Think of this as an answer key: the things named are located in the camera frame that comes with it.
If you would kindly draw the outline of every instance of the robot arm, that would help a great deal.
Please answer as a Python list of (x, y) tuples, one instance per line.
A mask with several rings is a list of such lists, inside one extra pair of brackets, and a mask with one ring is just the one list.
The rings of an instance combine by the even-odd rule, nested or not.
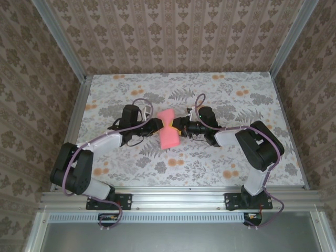
[[(268, 196), (264, 192), (264, 184), (268, 178), (269, 168), (278, 159), (277, 151), (269, 140), (275, 144), (280, 155), (285, 152), (282, 144), (261, 121), (252, 123), (249, 129), (213, 130), (199, 121), (190, 121), (191, 109), (187, 109), (187, 112), (186, 117), (176, 118), (173, 121), (173, 127), (181, 132), (181, 136), (191, 138), (194, 134), (203, 134), (207, 143), (215, 147), (239, 144), (251, 165), (248, 178), (241, 188), (242, 193), (234, 198), (234, 203), (227, 204), (227, 209), (259, 209), (260, 202), (268, 201)], [(210, 107), (202, 107), (198, 113), (206, 125), (221, 128)]]
[[(117, 119), (108, 129), (121, 130), (140, 125), (143, 122), (138, 122), (139, 111), (139, 107), (135, 105), (126, 105), (123, 109), (121, 118)], [(149, 107), (146, 107), (146, 110), (141, 114), (141, 117), (144, 117), (146, 120), (146, 117), (149, 114)], [(162, 127), (163, 124), (160, 119), (152, 118), (142, 127), (133, 130), (126, 130), (114, 134), (109, 134), (111, 131), (106, 132), (104, 137), (94, 141), (92, 144), (89, 143), (88, 146), (80, 150), (66, 178), (65, 189), (77, 195), (85, 194), (101, 200), (114, 201), (114, 188), (91, 177), (93, 162), (110, 152), (112, 149), (127, 144), (132, 139), (133, 135), (149, 137)], [(65, 143), (62, 145), (50, 175), (50, 181), (52, 183), (62, 186), (65, 171), (70, 159), (81, 145), (82, 144), (76, 145), (72, 143)]]

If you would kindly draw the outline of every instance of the floral tablecloth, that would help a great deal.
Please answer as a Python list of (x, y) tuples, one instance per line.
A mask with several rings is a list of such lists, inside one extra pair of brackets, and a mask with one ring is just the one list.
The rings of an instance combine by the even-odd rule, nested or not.
[[(204, 105), (213, 108), (219, 125), (250, 125), (261, 120), (284, 145), (285, 153), (269, 185), (304, 185), (268, 72), (95, 75), (78, 143), (104, 133), (136, 98), (149, 99), (154, 116), (173, 108), (176, 117), (184, 117), (200, 93), (207, 95)], [(143, 108), (144, 103), (137, 105)], [(135, 136), (129, 144), (139, 140)], [(161, 150), (155, 134), (135, 147), (111, 150), (93, 164), (92, 176), (114, 186), (229, 186), (242, 185), (249, 169), (239, 145), (215, 148), (181, 138), (179, 146)]]

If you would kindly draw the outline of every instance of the perforated metal strip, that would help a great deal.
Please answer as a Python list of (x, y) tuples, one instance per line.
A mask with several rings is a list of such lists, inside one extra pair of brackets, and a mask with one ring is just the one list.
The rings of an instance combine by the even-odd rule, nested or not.
[[(96, 223), (98, 213), (52, 213), (49, 223)], [(124, 213), (121, 223), (242, 223), (244, 213)]]

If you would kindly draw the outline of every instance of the patterned wall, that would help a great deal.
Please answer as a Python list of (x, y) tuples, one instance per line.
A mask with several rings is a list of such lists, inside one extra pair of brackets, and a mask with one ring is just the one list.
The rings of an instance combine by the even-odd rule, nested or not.
[(0, 1), (0, 251), (20, 251), (79, 83), (30, 1)]
[(336, 1), (320, 1), (276, 77), (306, 175), (336, 234)]
[(88, 75), (268, 71), (303, 0), (47, 0)]

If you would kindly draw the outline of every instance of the sponge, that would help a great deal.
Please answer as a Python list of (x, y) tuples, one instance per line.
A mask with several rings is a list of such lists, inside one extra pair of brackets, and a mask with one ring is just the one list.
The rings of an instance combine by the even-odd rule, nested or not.
[(172, 127), (175, 119), (173, 109), (167, 109), (157, 114), (157, 118), (162, 120), (163, 128), (159, 131), (161, 150), (169, 149), (180, 144), (179, 133)]

